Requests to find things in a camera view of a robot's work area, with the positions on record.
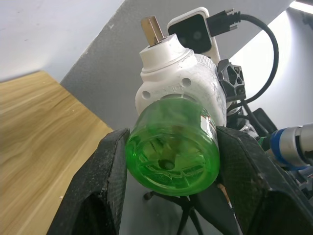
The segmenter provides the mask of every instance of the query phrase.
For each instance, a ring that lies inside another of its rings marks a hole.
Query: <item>metal shaft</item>
[[[141,20],[141,27],[146,35],[149,45],[152,47],[164,39],[160,25],[157,22],[156,16],[148,16]]]

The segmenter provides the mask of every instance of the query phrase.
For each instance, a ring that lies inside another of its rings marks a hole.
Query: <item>white cylindrical housing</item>
[[[135,98],[139,114],[166,95],[184,94],[199,102],[216,125],[226,126],[225,95],[212,60],[184,48],[175,34],[145,48],[140,56],[143,84]]]

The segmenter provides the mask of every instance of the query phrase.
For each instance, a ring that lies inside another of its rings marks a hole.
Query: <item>white wall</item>
[[[43,69],[60,82],[122,2],[0,1],[0,81]]]
[[[278,128],[313,122],[313,31],[294,9],[283,12],[269,27],[278,41],[279,67],[269,89],[250,107],[263,108]],[[247,98],[256,94],[273,62],[267,34],[257,34],[230,61],[242,66]]]

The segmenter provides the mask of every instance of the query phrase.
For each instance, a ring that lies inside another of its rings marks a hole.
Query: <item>white plastic part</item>
[[[185,14],[182,14],[180,16],[175,17],[174,19],[172,19],[168,24],[167,24],[167,29],[174,25],[177,24],[178,22],[184,21],[192,16],[195,15],[202,15],[203,16],[203,20],[205,21],[205,25],[206,25],[206,29],[207,31],[209,31],[209,28],[207,26],[207,22],[206,22],[206,18],[210,17],[209,15],[209,11],[205,8],[205,7],[198,7],[196,9],[193,9],[191,11],[188,11]],[[211,60],[217,65],[219,63],[219,61],[221,60],[220,58],[220,53],[219,53],[219,49],[217,47],[217,43],[216,43],[216,39],[215,37],[212,38],[212,48],[209,51],[204,52],[202,55],[208,56],[211,58]]]
[[[166,95],[184,94],[199,102],[216,125],[226,126],[225,95],[212,60],[184,48],[176,34],[145,48],[140,56],[143,84],[135,99],[139,114]]]

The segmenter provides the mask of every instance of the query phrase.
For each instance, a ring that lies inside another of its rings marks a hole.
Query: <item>black cable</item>
[[[252,124],[252,126],[258,126],[260,128],[260,130],[258,131],[259,136],[267,136],[268,135],[268,131],[264,128],[264,126],[262,126],[262,124],[258,121],[258,119],[255,117],[255,115],[252,113],[252,111],[250,110],[246,100],[242,99],[241,103],[247,113],[247,116],[249,118],[250,123]]]
[[[277,40],[275,38],[275,35],[273,34],[273,32],[270,30],[270,28],[265,23],[263,23],[259,19],[255,18],[254,16],[246,15],[246,14],[240,15],[240,20],[251,22],[252,24],[254,24],[254,25],[260,27],[262,30],[264,30],[265,33],[268,34],[268,36],[269,36],[269,38],[273,44],[273,50],[274,50],[273,67],[272,67],[272,70],[271,70],[270,75],[268,77],[268,80],[266,81],[264,86],[258,91],[257,94],[255,94],[253,97],[246,100],[246,103],[248,104],[248,103],[255,101],[257,98],[259,98],[271,85],[271,83],[272,83],[272,81],[276,75],[277,68],[278,68],[279,50],[278,50],[278,43],[277,43]],[[230,110],[237,108],[239,106],[242,106],[242,105],[244,105],[242,102],[237,103],[237,104],[232,104],[228,108],[228,110],[230,111]]]
[[[247,120],[250,120],[250,118],[248,116],[245,116],[245,115],[234,115],[234,117],[232,118],[243,118],[243,119],[247,119]]]

